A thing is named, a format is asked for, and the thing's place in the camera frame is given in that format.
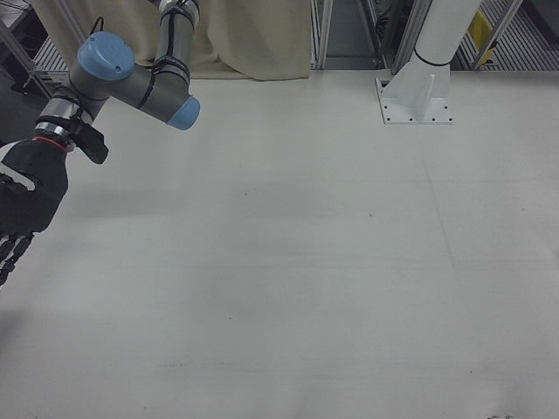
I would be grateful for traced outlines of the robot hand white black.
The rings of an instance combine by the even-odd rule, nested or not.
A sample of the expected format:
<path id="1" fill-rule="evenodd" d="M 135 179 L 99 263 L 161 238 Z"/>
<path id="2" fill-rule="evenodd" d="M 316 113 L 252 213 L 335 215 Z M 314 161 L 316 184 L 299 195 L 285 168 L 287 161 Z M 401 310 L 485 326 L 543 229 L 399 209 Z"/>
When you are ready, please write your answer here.
<path id="1" fill-rule="evenodd" d="M 1 159 L 1 283 L 51 223 L 68 188 L 66 150 L 52 141 L 26 140 Z"/>

